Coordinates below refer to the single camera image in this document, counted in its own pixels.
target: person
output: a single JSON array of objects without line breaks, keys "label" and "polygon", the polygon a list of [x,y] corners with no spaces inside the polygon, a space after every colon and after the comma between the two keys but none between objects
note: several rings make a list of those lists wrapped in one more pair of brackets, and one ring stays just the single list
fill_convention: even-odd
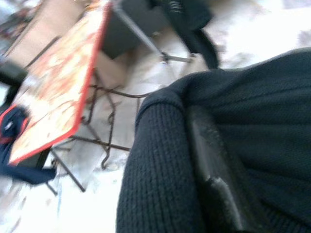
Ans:
[{"label": "person", "polygon": [[191,74],[149,95],[136,119],[117,232],[211,232],[185,122],[186,109],[199,105],[245,167],[268,219],[263,232],[310,233],[310,61],[311,49],[295,50],[245,69]]}]

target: floor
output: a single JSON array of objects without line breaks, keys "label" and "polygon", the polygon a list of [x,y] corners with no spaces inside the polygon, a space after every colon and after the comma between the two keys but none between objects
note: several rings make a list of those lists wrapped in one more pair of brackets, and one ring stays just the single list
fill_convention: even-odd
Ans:
[{"label": "floor", "polygon": [[[221,68],[242,68],[292,49],[311,46],[311,0],[211,0],[214,19],[205,28],[217,45]],[[171,55],[188,56],[174,32],[167,28],[154,36]],[[160,63],[143,45],[134,52],[123,91],[142,94],[160,89],[187,73],[207,70],[196,56],[191,64]],[[130,147],[134,140],[135,100],[113,96],[117,104],[113,143]],[[107,139],[110,113],[106,97],[96,105],[92,125]],[[87,135],[81,127],[78,134]],[[80,192],[68,176],[51,182],[55,197],[45,185],[28,185],[0,178],[0,232],[82,233],[115,232],[122,174],[128,153],[112,150],[106,170],[100,146],[84,142],[68,144],[62,158],[87,188]],[[59,167],[59,174],[64,171]]]}]

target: dark fabric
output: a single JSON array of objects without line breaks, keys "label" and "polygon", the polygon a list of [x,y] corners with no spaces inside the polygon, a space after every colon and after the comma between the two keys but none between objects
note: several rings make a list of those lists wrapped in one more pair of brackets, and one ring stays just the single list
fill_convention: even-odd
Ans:
[{"label": "dark fabric", "polygon": [[12,145],[23,133],[27,124],[27,114],[20,107],[11,106],[0,116],[0,175],[11,176],[30,184],[44,183],[55,177],[55,169],[8,165]]},{"label": "dark fabric", "polygon": [[205,2],[200,0],[147,0],[154,7],[160,6],[189,51],[202,54],[210,69],[219,65],[217,52],[208,35],[201,30],[212,15]]},{"label": "dark fabric", "polygon": [[120,193],[117,232],[200,232],[184,111],[212,114],[228,153],[280,233],[311,232],[311,51],[191,74],[144,101]]}]

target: metal leg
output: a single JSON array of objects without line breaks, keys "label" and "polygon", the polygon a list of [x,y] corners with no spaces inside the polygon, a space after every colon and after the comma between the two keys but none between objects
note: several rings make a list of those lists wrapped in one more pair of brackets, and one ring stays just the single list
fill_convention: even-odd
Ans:
[{"label": "metal leg", "polygon": [[60,163],[60,165],[65,169],[65,171],[68,173],[68,175],[72,178],[72,180],[76,183],[76,185],[80,188],[82,192],[85,192],[85,188],[80,184],[80,182],[77,180],[77,178],[73,175],[73,173],[69,170],[69,168],[66,166],[66,164],[61,160],[61,158],[57,155],[57,153],[51,149],[51,153],[54,156],[55,159]]},{"label": "metal leg", "polygon": [[114,2],[113,3],[113,10],[116,13],[116,15],[131,29],[135,35],[143,43],[145,43],[146,46],[150,48],[151,51],[157,53],[159,56],[162,57],[164,61],[167,60],[175,60],[179,62],[191,62],[191,58],[181,58],[181,57],[174,57],[174,56],[168,56],[167,54],[163,53],[152,41],[151,38],[149,38],[140,28],[139,26],[127,15],[127,13],[122,9],[121,2]]},{"label": "metal leg", "polygon": [[55,189],[53,189],[52,186],[50,186],[49,182],[46,182],[45,184],[47,185],[47,187],[49,188],[49,190],[51,190],[52,193],[53,193],[55,196],[57,196],[58,192],[57,192]]}]

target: patterned board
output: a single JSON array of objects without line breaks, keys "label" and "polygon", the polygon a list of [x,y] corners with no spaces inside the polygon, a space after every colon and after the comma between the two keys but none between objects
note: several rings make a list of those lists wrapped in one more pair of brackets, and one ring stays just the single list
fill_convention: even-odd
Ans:
[{"label": "patterned board", "polygon": [[14,101],[29,111],[30,123],[13,145],[10,163],[17,164],[78,130],[110,9],[107,2],[88,12],[31,67]]}]

